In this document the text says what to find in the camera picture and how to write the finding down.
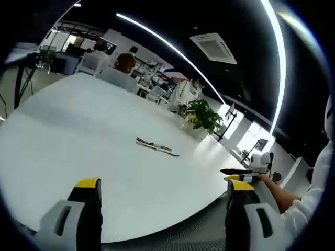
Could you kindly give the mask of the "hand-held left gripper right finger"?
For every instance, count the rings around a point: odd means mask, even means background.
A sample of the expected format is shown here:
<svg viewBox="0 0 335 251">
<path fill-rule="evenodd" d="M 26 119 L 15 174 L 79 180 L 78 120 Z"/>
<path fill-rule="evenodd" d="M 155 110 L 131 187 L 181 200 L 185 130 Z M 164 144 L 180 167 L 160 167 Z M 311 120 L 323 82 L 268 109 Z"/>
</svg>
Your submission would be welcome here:
<svg viewBox="0 0 335 251">
<path fill-rule="evenodd" d="M 228 180 L 225 250 L 285 250 L 285 230 L 266 184 Z"/>
</svg>

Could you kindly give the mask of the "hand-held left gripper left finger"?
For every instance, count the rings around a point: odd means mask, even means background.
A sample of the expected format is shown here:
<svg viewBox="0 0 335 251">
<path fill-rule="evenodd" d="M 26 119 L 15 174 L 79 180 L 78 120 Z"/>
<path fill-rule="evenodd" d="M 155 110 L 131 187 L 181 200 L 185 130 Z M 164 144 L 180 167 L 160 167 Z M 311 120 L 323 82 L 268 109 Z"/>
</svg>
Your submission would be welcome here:
<svg viewBox="0 0 335 251">
<path fill-rule="evenodd" d="M 101 250 L 101 179 L 79 181 L 40 221 L 33 240 L 40 250 Z"/>
</svg>

